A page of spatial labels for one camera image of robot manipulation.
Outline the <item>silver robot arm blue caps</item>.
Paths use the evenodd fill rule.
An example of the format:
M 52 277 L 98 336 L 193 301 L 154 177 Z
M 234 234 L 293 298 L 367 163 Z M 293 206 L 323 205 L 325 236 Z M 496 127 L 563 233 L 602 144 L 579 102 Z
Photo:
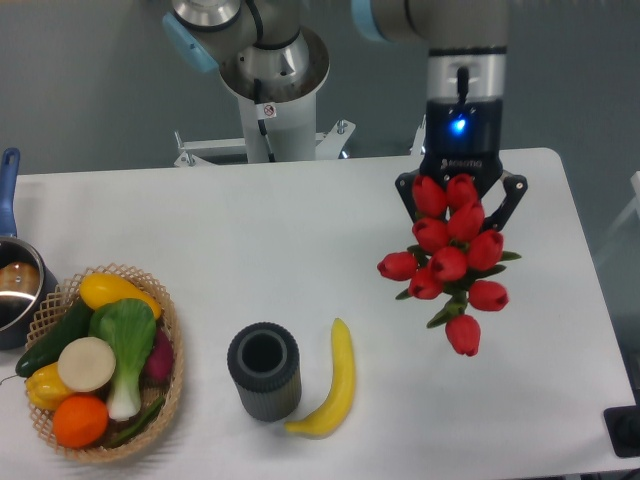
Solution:
M 426 112 L 413 153 L 421 175 L 447 186 L 468 174 L 479 194 L 505 197 L 485 220 L 502 229 L 526 192 L 500 157 L 509 5 L 505 1 L 355 1 L 361 34 L 381 42 L 425 41 Z M 329 72 L 321 38 L 300 22 L 296 1 L 176 1 L 163 27 L 194 69 L 218 71 L 238 101 L 252 163 L 336 159 L 354 131 L 316 129 L 316 94 Z

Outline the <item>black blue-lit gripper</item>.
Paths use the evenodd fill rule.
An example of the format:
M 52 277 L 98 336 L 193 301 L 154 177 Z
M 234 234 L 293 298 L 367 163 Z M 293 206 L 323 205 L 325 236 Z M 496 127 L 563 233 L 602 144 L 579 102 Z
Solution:
M 500 178 L 504 198 L 483 223 L 484 230 L 497 232 L 506 226 L 528 190 L 525 176 L 503 172 L 499 159 L 502 112 L 500 99 L 464 104 L 428 101 L 425 155 L 419 167 L 421 175 L 441 186 L 459 174 L 467 174 L 474 180 L 480 197 Z M 395 180 L 412 222 L 417 220 L 413 184 L 418 176 L 418 172 L 405 172 Z

